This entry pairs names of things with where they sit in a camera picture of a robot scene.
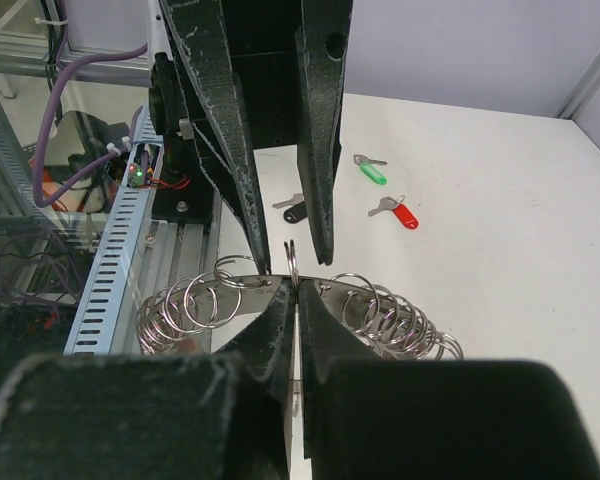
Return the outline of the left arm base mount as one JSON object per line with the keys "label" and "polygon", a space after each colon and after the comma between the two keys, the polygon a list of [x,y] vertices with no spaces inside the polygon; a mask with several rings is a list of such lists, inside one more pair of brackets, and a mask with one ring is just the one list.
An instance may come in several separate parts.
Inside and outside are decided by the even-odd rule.
{"label": "left arm base mount", "polygon": [[201,170],[192,140],[164,137],[159,186],[151,208],[154,220],[178,225],[202,225],[208,230],[213,216],[214,190]]}

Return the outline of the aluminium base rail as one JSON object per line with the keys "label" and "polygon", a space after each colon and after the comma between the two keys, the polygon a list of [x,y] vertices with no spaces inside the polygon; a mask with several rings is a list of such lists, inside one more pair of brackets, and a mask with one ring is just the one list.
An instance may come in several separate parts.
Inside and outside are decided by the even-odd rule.
{"label": "aluminium base rail", "polygon": [[213,279],[218,257],[222,207],[211,201],[211,223],[154,221],[144,239],[142,269],[133,312],[134,348],[144,355],[208,353],[212,333],[201,325],[211,306],[193,300],[183,305],[184,291]]}

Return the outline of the metal disc with keyrings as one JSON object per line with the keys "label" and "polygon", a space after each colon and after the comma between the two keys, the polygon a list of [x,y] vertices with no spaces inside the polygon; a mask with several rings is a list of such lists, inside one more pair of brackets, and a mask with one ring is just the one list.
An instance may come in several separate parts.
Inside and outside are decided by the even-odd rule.
{"label": "metal disc with keyrings", "polygon": [[353,273],[238,279],[224,266],[218,261],[211,272],[143,301],[137,339],[147,356],[181,352],[252,316],[220,349],[219,374],[202,355],[173,372],[146,372],[147,391],[138,399],[145,419],[208,420],[218,412],[217,387],[228,389],[231,410],[269,409],[289,398],[294,369],[302,374],[307,435],[347,421],[459,427],[474,412],[459,343],[404,297]]}

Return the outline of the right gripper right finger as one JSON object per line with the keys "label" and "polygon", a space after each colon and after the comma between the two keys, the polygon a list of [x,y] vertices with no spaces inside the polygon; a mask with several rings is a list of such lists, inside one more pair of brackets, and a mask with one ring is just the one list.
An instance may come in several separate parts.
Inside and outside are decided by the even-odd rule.
{"label": "right gripper right finger", "polygon": [[529,361],[386,360],[298,294],[304,453],[316,479],[600,479],[570,392]]}

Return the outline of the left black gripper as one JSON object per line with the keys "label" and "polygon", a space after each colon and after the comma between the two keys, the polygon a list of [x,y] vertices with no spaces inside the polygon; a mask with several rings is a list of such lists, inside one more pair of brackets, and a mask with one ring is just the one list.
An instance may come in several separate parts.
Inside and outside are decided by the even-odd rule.
{"label": "left black gripper", "polygon": [[162,1],[160,7],[201,170],[241,225],[258,272],[271,272],[271,256],[253,147],[294,145],[297,137],[314,250],[320,264],[331,264],[353,3]]}

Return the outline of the red tag key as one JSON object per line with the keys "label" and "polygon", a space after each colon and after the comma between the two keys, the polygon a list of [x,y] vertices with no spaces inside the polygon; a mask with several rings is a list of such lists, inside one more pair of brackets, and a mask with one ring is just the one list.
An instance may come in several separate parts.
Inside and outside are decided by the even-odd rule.
{"label": "red tag key", "polygon": [[419,227],[419,220],[404,204],[404,200],[404,195],[401,195],[397,198],[391,196],[382,197],[379,200],[378,205],[369,210],[367,215],[372,217],[379,213],[390,211],[405,228],[409,230],[415,230]]}

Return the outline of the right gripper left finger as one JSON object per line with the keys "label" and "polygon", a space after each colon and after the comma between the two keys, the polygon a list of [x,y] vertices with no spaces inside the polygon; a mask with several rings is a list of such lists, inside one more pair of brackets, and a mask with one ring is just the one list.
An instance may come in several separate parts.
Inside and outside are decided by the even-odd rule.
{"label": "right gripper left finger", "polygon": [[296,293],[213,354],[25,358],[0,388],[0,479],[286,479]]}

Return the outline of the black tag key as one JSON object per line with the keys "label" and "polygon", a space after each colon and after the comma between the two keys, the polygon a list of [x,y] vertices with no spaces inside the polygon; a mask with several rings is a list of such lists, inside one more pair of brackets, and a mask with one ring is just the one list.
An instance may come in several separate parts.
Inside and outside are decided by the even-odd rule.
{"label": "black tag key", "polygon": [[306,205],[302,193],[296,193],[288,200],[274,203],[272,207],[277,210],[283,210],[283,220],[289,224],[297,224],[307,218]]}

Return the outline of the green tag key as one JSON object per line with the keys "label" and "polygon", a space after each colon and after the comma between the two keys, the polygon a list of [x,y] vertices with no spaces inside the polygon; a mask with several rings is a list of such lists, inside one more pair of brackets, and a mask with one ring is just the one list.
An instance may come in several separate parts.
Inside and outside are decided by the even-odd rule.
{"label": "green tag key", "polygon": [[386,185],[387,178],[378,169],[378,166],[386,166],[387,162],[383,160],[371,159],[363,154],[355,154],[353,162],[358,166],[360,171],[364,173],[371,181],[377,185]]}

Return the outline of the aluminium frame post left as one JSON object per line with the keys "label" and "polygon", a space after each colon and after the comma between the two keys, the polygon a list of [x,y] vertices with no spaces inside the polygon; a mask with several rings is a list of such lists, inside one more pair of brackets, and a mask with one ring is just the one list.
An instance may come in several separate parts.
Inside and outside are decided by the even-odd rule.
{"label": "aluminium frame post left", "polygon": [[561,103],[554,118],[573,120],[600,90],[600,52]]}

